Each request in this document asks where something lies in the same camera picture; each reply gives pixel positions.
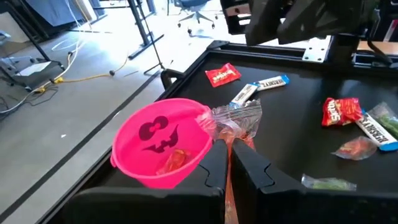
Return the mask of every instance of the black tray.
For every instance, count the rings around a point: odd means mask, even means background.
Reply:
[[[395,193],[398,153],[377,151],[359,162],[339,159],[330,153],[364,133],[355,124],[323,128],[321,120],[327,97],[358,97],[366,110],[385,101],[398,111],[397,72],[371,68],[373,57],[366,54],[357,55],[357,63],[345,67],[303,62],[302,55],[300,49],[213,42],[185,73],[166,70],[162,74],[166,91],[158,100],[189,98],[213,108],[227,105],[247,83],[286,74],[290,78],[287,86],[252,96],[261,99],[262,104],[262,119],[254,138],[256,151],[297,182],[302,174],[336,177],[357,184],[358,192]],[[242,73],[241,79],[213,88],[205,70],[220,68],[227,62]],[[172,77],[177,81],[171,85]],[[113,169],[109,156],[110,149],[39,223],[56,223],[63,205],[81,190],[99,186],[142,187],[138,181]]]

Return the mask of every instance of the office chair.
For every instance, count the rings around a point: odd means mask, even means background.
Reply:
[[[198,23],[200,23],[200,19],[212,22],[211,28],[214,29],[216,27],[214,21],[200,14],[200,9],[202,9],[203,6],[205,6],[208,1],[209,0],[174,0],[174,6],[180,7],[181,11],[189,10],[193,12],[193,14],[190,14],[189,16],[179,20],[178,27],[181,27],[182,21],[194,18],[198,21]],[[188,33],[189,34],[192,33],[192,30],[189,28],[188,28]]]
[[[10,38],[11,36],[8,33],[0,30],[0,47],[9,41]],[[0,67],[11,76],[19,73],[19,71],[30,66],[32,63],[35,63],[35,59],[31,56],[0,58]]]

